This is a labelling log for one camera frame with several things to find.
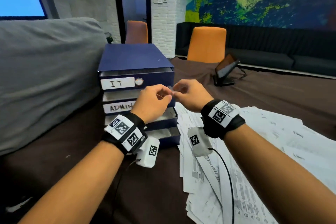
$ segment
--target brown tablecloth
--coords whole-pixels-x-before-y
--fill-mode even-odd
[[[215,98],[302,119],[336,140],[336,80],[245,70],[247,76],[235,85],[215,87],[211,75],[216,64],[178,58],[172,63],[175,82],[197,79]],[[238,68],[230,74],[232,79],[241,76]],[[6,177],[7,194],[19,191],[40,197],[83,158],[102,135],[101,105],[100,98],[92,101],[25,148],[2,157],[0,174]],[[116,183],[132,160],[125,158],[92,223],[111,223]],[[179,150],[161,150],[153,168],[132,165],[124,173],[115,201],[115,223],[193,223],[186,216],[187,196],[179,177]]]

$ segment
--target wrist strap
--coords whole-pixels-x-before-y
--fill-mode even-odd
[[[135,153],[147,139],[145,123],[137,115],[118,115],[104,130],[103,141],[115,145],[124,155]]]
[[[214,99],[201,110],[204,133],[212,138],[223,139],[225,134],[245,124],[236,108],[226,101]]]

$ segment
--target stack of papers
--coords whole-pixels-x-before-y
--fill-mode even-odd
[[[202,127],[200,113],[193,113],[176,103],[181,133],[180,177],[183,191],[189,193],[187,216],[195,223],[231,223],[232,196],[227,170],[219,156],[195,157],[188,130]],[[256,107],[239,108],[241,116],[254,131],[316,176],[336,194],[336,142],[303,125],[300,119]],[[237,163],[219,138],[210,139],[223,157],[232,180],[235,223],[277,223],[262,203]]]

